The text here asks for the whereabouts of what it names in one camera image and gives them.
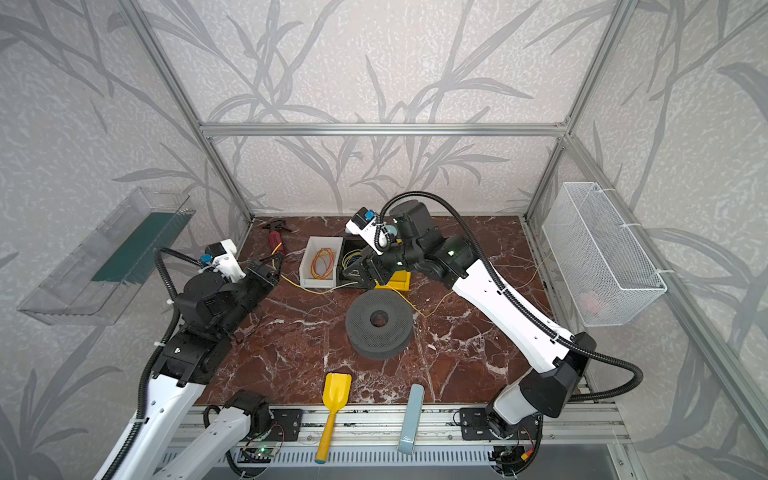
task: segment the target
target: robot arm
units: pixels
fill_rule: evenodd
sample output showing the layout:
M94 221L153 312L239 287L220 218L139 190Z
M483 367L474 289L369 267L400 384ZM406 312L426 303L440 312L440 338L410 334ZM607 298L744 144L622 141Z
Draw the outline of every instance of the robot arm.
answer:
M516 430L525 417L538 412L550 417L560 415L565 403L584 375L588 358L545 335L523 313L502 295L485 265L473 252L469 242L460 236L444 237L424 204L407 200L393 207L390 214L397 226L399 242L389 248L384 233L376 238L376 223L381 219L368 209L360 209L347 223L352 233L359 234L369 247L343 275L373 288L384 285L398 270L418 271L441 282L478 307L525 355L531 371L516 383L503 388L487 407L489 425L500 438ZM586 333L573 336L531 305L502 279L522 306L533 313L559 336L570 339L585 349L593 350L594 340Z
M279 271L251 261L243 272L235 253L231 240L206 247L201 257L205 267L173 299L184 325L162 346L151 377L140 387L140 395L146 395L144 417L128 423L94 480L152 477L181 420L230 351L230 336L277 285ZM282 262L281 254L276 261ZM137 422L141 427L136 432ZM155 477L202 478L232 445L271 425L266 398L240 390L206 431Z

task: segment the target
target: yellow wire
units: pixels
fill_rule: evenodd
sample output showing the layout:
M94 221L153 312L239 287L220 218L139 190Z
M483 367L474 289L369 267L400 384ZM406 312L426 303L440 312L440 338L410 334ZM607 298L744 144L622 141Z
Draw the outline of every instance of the yellow wire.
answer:
M398 294L398 295L400 295L400 296L402 297L402 299L403 299L403 300L405 300L406 302L408 302L408 304L409 304L410 306L412 306L412 307L413 307L413 309L414 309L414 310L415 310L415 311L416 311L416 312L417 312L419 315L423 316L424 318L428 318L428 317L430 317L430 316L431 316L431 315L432 315L434 312L436 312L436 311L437 311L437 309L438 309L438 308L440 308L440 304L442 303L442 301L443 301L443 300L445 300L445 299L448 297L448 295L450 295L451 293L453 293L453 290L451 290L450 292L446 293L446 294L445 294L445 295L444 295L444 296L443 296L443 297L440 299L440 301L438 302L438 304L437 304L437 306L435 307L435 309L434 309L432 312L430 312L430 313L428 313L428 314L426 314L426 315L425 315L425 314L424 314L424 313L423 313L421 310L419 310L418 308L416 308L416 305L414 305L413 303L411 303L411 301L410 301L410 300L408 300L408 299L406 298L406 296L405 296L405 295L403 295L403 294L400 292L400 290L397 290L397 289L395 289L395 288L392 288L392 287L390 287L389 285L379 285L379 286L381 286L381 287L384 287L384 288L388 288L388 289L390 289L390 290L394 290L395 292L397 292L397 294Z
M546 257L544 257L544 259L541 261L541 263L540 263L540 264L538 264L538 266L536 267L536 270L534 270L534 272L533 272L533 276L531 277L531 279L530 279L529 281L527 281L527 282L523 283L523 284L522 284L522 285L520 285L520 286L516 286L516 287L515 287L515 289L516 289L516 290L520 290L522 287L524 287L524 286L528 285L530 282L532 282L532 281L533 281L533 279L534 279L534 278L536 278L536 273L538 273L538 269L540 269L540 268L541 268L541 266L542 266L542 265L544 265L544 262L546 262L546 261L547 261L547 258L549 258L551 255L552 255L552 252L550 252L550 253L549 253L549 255L547 255Z
M280 276L284 280L286 280L288 283L290 283L291 285L298 286L301 290L304 290L305 292L309 292L309 293L314 293L315 295L325 295L326 293L331 293L332 291L336 290L337 288L341 288L343 286L350 286L350 285L356 285L357 284L357 282L344 283L343 285L339 285L339 286L335 286L333 288L329 288L325 292L313 292L312 290L308 290L308 289L304 288L303 286L299 285L298 283L293 282L293 280L291 280L290 278L288 278L287 276L285 276L283 274L280 274Z

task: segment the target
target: red marble surface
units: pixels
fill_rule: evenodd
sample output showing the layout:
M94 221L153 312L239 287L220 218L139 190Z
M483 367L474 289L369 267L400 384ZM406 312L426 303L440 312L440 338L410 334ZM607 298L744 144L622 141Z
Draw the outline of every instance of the red marble surface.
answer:
M270 253L258 219L241 260ZM461 233L451 217L436 217L442 232ZM467 217L470 228L499 273L512 286L534 275L531 251L517 217ZM298 283L299 263L310 236L344 236L345 217L289 217L283 232L283 273ZM235 333L233 348L198 403L224 403L238 389L267 396L273 404L323 402L328 372L353 376L349 403L403 403L413 383L425 388L424 401L484 403L528 370L515 345L479 310L452 293L426 318L415 315L408 349L386 361L367 359L352 348L344 327L347 308L362 290L307 293L286 281L250 314ZM420 273L406 297L429 314L448 292ZM551 315L536 276L521 293Z

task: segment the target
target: wire mesh basket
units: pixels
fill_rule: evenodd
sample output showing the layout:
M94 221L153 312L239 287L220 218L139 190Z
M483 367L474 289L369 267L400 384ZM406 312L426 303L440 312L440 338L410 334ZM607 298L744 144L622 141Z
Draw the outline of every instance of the wire mesh basket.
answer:
M624 325L667 291L594 182L563 183L542 230L585 326Z

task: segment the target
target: gray spool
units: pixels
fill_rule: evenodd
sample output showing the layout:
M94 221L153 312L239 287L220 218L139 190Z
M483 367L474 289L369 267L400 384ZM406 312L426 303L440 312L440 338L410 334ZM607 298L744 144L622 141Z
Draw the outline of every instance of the gray spool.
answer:
M346 334L360 355L391 359L404 352L411 341L413 310L391 290L370 290L346 311Z

